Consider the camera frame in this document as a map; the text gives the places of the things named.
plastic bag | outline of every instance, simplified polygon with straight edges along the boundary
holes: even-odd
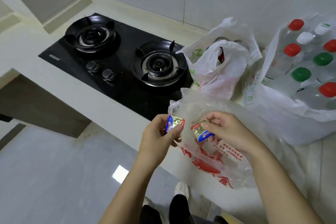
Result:
[[[229,112],[236,115],[266,144],[284,165],[299,189],[305,193],[305,174],[300,168],[296,154],[275,136],[272,128],[264,120],[229,100],[220,100],[187,88],[182,88],[181,91],[182,99],[177,102],[171,100],[168,113],[185,119],[182,142],[178,146],[197,168],[212,174],[227,187],[256,187],[252,168],[243,154],[230,146],[226,147],[227,144],[223,140],[217,146],[207,140],[198,143],[190,129],[194,121],[199,122],[210,111]]]
[[[224,36],[232,41],[215,40]],[[248,50],[234,40],[242,40]],[[250,67],[261,58],[252,31],[246,24],[230,17],[204,35],[196,43],[182,48],[191,76],[201,92],[210,96],[230,99],[236,83]],[[224,53],[224,62],[217,66],[218,56]]]
[[[313,15],[302,18],[311,25],[333,20],[331,17]],[[336,131],[336,110],[313,110],[300,100],[292,100],[278,91],[262,85],[262,80],[275,56],[279,33],[283,25],[265,51],[265,57],[256,62],[242,76],[243,103],[251,112],[267,120],[275,131],[288,143],[305,144],[323,138]],[[336,38],[336,28],[332,28]]]

hand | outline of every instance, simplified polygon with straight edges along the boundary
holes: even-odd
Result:
[[[176,147],[183,130],[182,126],[175,126],[166,135],[165,128],[169,115],[159,114],[145,128],[136,162],[145,166],[148,171],[154,171],[165,158],[170,145]]]
[[[259,147],[265,147],[262,141],[231,113],[212,111],[205,115],[201,121],[205,119],[208,119],[209,122],[202,122],[201,126],[216,135],[209,138],[209,141],[213,141],[214,144],[218,144],[218,141],[223,139],[230,146],[251,155]]]

red bottle cap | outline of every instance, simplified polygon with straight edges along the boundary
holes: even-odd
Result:
[[[328,52],[336,52],[336,39],[331,39],[330,41],[326,42],[323,48]]]
[[[283,49],[283,52],[290,57],[294,57],[301,52],[301,47],[298,44],[289,44]]]
[[[303,27],[304,24],[305,23],[303,20],[295,19],[292,20],[291,23],[289,23],[288,28],[292,31],[298,31]]]
[[[318,90],[327,98],[333,98],[336,96],[336,82],[326,82]]]

forearm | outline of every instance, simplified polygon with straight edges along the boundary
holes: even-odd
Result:
[[[153,174],[141,162],[135,162],[99,224],[138,223],[146,189]]]
[[[270,224],[322,223],[284,167],[266,146],[258,149],[250,162]]]

packaged snack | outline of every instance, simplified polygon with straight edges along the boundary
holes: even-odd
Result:
[[[197,141],[201,142],[207,139],[209,136],[213,136],[213,133],[210,133],[205,128],[203,128],[200,124],[196,124],[195,126],[191,127],[191,130],[195,134]]]
[[[166,133],[168,133],[169,130],[173,129],[177,125],[184,127],[185,122],[186,121],[182,118],[169,115],[166,124]]]

